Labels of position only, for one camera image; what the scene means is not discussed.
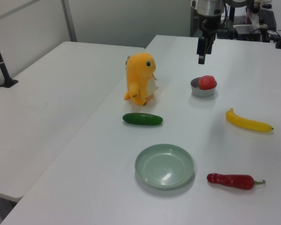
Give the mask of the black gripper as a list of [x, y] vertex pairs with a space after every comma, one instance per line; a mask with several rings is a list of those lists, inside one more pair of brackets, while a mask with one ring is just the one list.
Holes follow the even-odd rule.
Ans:
[[198, 63], [205, 64], [205, 55], [211, 54], [214, 36], [220, 28], [220, 16], [201, 16], [202, 37], [198, 39]]

